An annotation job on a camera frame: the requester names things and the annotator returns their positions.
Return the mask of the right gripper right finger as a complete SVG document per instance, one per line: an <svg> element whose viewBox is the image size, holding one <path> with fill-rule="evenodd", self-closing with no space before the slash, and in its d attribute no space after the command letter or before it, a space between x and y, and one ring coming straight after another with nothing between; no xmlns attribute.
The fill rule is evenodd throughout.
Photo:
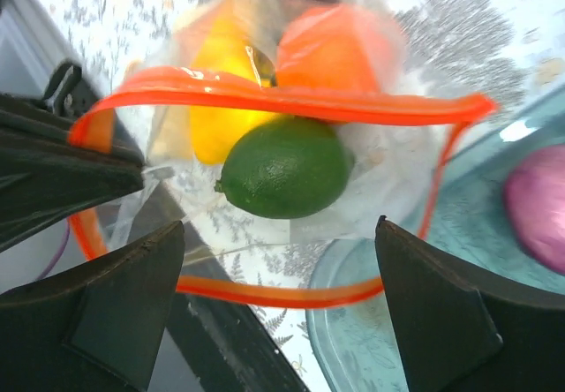
<svg viewBox="0 0 565 392"><path fill-rule="evenodd" d="M410 391L562 391L564 296L496 275L381 217L375 250Z"/></svg>

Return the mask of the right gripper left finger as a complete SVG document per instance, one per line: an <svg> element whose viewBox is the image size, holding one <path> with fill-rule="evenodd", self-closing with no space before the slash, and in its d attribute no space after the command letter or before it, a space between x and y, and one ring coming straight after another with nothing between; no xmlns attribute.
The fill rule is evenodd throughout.
<svg viewBox="0 0 565 392"><path fill-rule="evenodd" d="M185 250L172 222L1 296L3 391L145 391Z"/></svg>

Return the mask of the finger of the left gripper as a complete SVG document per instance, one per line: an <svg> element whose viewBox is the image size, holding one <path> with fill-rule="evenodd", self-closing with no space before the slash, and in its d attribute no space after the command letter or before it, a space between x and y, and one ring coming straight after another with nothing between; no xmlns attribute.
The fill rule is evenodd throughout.
<svg viewBox="0 0 565 392"><path fill-rule="evenodd" d="M1 96L1 248L83 209L141 190L129 149L101 154L66 142L68 120Z"/></svg>

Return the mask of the purple onion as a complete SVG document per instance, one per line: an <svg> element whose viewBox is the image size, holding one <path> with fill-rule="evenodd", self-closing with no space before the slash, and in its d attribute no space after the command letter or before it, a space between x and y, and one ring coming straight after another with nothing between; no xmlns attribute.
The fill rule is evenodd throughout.
<svg viewBox="0 0 565 392"><path fill-rule="evenodd" d="M564 273L564 146L525 157L504 184L504 206L518 241L534 260Z"/></svg>

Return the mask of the yellow bell pepper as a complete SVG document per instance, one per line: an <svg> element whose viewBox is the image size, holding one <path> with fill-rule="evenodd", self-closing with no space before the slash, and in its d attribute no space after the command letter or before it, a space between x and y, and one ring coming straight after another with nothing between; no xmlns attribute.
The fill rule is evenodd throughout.
<svg viewBox="0 0 565 392"><path fill-rule="evenodd" d="M254 61L256 56L257 50L235 17L219 15L193 59L192 68L216 72L221 82L230 74L256 87L269 87L270 79L261 77ZM222 164L245 134L282 116L273 111L246 109L233 97L214 98L203 105L191 105L189 133L192 149L200 162Z"/></svg>

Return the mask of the clear zip top bag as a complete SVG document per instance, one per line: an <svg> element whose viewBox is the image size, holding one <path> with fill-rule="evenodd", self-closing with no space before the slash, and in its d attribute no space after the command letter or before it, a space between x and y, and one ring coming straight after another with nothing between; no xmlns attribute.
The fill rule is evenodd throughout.
<svg viewBox="0 0 565 392"><path fill-rule="evenodd" d="M378 215L425 209L459 138L495 112L484 94L434 98L403 75L393 15L347 2L214 0L180 15L162 53L136 64L69 134L108 153L122 117L147 116L144 169L185 219L234 214L250 237L211 246L367 237Z"/></svg>

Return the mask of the orange fruit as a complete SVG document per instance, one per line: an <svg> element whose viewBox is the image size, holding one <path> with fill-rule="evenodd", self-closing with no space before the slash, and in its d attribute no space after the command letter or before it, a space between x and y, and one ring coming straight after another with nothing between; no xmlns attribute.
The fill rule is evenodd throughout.
<svg viewBox="0 0 565 392"><path fill-rule="evenodd" d="M335 108L304 114L334 123L400 124L352 114L353 99L392 91L406 40L394 18L350 4L317 6L291 21L275 58L281 89L312 89Z"/></svg>

